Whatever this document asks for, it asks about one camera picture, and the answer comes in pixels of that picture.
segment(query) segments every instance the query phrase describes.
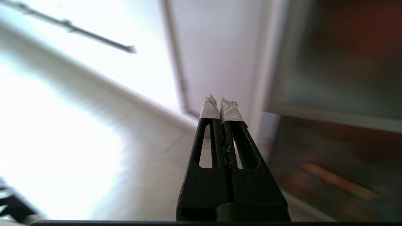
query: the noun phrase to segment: textured black surface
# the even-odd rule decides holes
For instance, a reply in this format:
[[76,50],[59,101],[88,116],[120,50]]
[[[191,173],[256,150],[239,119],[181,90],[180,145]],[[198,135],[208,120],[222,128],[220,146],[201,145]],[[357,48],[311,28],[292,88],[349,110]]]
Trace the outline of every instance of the textured black surface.
[[[213,168],[201,168],[211,126]],[[234,141],[243,169],[237,167]],[[200,119],[177,203],[178,221],[290,221],[287,202],[242,121]]]
[[23,223],[28,216],[37,214],[16,195],[1,198],[0,206],[3,205],[6,205],[6,207],[0,212],[0,216],[10,215],[19,223]]
[[[201,168],[199,160],[205,127],[211,127],[213,168]],[[191,150],[187,173],[177,202],[178,221],[216,220],[216,208],[230,202],[224,159],[222,131],[219,119],[200,119]]]

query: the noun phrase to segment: metal rod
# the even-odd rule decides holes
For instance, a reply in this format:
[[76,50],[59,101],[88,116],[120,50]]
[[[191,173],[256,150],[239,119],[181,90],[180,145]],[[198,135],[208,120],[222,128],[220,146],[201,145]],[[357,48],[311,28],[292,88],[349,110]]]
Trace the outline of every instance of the metal rod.
[[63,28],[69,29],[69,32],[74,32],[74,33],[79,33],[85,37],[89,37],[91,39],[95,39],[101,43],[110,45],[114,48],[117,48],[119,50],[122,50],[127,53],[137,53],[137,50],[135,49],[134,45],[123,45],[118,42],[112,41],[110,39],[107,39],[105,37],[102,37],[100,35],[94,34],[92,32],[89,32],[87,30],[84,30],[82,28],[76,27],[72,24],[71,21],[69,20],[58,20],[55,19],[51,16],[48,16],[44,13],[41,13],[39,11],[36,11],[34,9],[31,9],[28,5],[25,5],[23,3],[18,3],[18,2],[11,2],[7,0],[0,0],[0,3],[3,3],[4,5],[7,5],[11,8],[14,8],[16,10],[24,12],[26,15],[32,15],[38,19],[41,19],[43,21],[47,21],[49,23],[53,23],[55,25],[61,26]]

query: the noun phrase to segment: tiled floor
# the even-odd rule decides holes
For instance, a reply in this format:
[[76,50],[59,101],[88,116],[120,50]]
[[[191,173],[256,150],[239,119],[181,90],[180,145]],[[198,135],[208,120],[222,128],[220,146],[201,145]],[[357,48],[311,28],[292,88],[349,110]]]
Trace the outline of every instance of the tiled floor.
[[175,221],[195,130],[1,32],[0,105],[0,176],[48,218]]

